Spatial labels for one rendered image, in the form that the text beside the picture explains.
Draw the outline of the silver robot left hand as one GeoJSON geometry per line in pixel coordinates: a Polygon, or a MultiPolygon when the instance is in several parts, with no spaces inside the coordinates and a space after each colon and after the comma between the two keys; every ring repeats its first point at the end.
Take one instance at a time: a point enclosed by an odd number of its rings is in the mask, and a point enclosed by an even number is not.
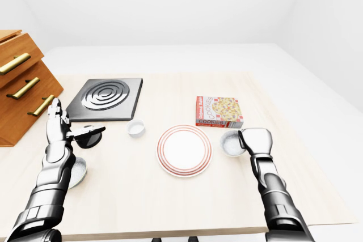
{"type": "Polygon", "coordinates": [[[48,143],[57,141],[74,141],[73,131],[71,130],[71,122],[66,110],[62,109],[61,102],[58,98],[54,98],[51,105],[48,107],[47,121],[47,140],[48,143]]]}

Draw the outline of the wooden cabinet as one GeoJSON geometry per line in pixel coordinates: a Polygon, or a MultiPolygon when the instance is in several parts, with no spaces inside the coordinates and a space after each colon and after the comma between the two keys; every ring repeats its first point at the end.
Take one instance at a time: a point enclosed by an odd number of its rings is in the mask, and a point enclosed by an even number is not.
{"type": "Polygon", "coordinates": [[[0,146],[14,146],[63,88],[28,33],[0,30],[0,146]]]}

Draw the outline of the small white ramekin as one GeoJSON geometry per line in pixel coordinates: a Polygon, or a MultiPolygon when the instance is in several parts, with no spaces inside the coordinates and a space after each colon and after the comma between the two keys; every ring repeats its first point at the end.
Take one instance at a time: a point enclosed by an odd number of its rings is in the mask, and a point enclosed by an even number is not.
{"type": "Polygon", "coordinates": [[[133,119],[126,125],[126,131],[133,138],[141,137],[145,133],[145,124],[140,119],[133,119]]]}

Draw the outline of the patterned bowl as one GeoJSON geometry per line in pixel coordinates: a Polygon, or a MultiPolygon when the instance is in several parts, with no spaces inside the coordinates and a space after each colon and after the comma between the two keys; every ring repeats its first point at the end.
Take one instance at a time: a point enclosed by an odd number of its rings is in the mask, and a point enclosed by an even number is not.
{"type": "Polygon", "coordinates": [[[227,156],[237,157],[245,152],[244,146],[240,143],[239,130],[225,132],[220,139],[220,145],[227,156]]]}
{"type": "Polygon", "coordinates": [[[87,173],[87,163],[84,158],[76,157],[75,163],[71,169],[71,178],[68,188],[71,189],[80,184],[87,173]]]}

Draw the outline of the flat dark stove plate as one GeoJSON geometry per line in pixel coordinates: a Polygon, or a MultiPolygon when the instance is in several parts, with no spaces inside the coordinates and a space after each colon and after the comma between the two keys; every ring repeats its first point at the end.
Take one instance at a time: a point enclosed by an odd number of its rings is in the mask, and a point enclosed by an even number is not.
{"type": "Polygon", "coordinates": [[[132,120],[142,84],[142,78],[89,79],[66,109],[70,121],[132,120]]]}

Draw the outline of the wooden drawer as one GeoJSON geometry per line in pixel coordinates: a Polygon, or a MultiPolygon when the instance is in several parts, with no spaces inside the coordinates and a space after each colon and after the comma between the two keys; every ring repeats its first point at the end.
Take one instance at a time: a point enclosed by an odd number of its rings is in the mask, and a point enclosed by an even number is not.
{"type": "Polygon", "coordinates": [[[0,109],[0,147],[14,146],[21,139],[37,121],[37,117],[29,115],[27,112],[34,111],[39,105],[32,106],[29,111],[29,107],[24,109],[10,106],[0,109]]]}
{"type": "Polygon", "coordinates": [[[7,83],[4,87],[0,88],[0,109],[8,108],[10,106],[24,109],[29,107],[29,111],[32,106],[37,106],[42,102],[42,97],[59,95],[62,91],[62,86],[49,71],[46,65],[42,61],[38,61],[25,72],[7,83]],[[32,80],[35,77],[38,77],[40,81],[27,91],[20,99],[17,100],[6,96],[7,94],[16,93],[27,84],[26,80],[32,80]]]}
{"type": "Polygon", "coordinates": [[[0,75],[0,88],[29,69],[44,56],[28,33],[19,34],[0,43],[0,67],[14,60],[14,56],[20,56],[23,53],[28,53],[31,58],[7,74],[0,75]]]}

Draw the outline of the printed cookie box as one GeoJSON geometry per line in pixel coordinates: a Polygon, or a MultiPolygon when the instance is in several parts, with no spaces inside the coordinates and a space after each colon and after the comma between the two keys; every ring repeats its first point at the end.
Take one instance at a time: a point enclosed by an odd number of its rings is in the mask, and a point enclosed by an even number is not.
{"type": "Polygon", "coordinates": [[[196,126],[240,129],[243,123],[237,99],[210,96],[196,98],[196,126]]]}

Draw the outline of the white plate with red rings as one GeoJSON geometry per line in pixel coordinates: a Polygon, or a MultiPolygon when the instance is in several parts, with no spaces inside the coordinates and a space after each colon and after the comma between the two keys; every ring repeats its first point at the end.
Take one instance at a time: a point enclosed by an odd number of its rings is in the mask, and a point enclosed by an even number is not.
{"type": "Polygon", "coordinates": [[[209,166],[213,155],[211,141],[201,129],[176,125],[159,138],[156,156],[161,167],[177,177],[192,177],[209,166]]]}

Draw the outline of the silver robot right hand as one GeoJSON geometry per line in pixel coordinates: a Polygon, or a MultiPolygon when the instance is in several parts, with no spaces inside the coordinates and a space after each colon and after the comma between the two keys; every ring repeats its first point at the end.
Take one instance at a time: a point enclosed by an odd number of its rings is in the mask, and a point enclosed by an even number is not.
{"type": "Polygon", "coordinates": [[[242,149],[250,155],[270,154],[272,149],[272,135],[265,128],[246,128],[238,130],[239,143],[242,149]]]}

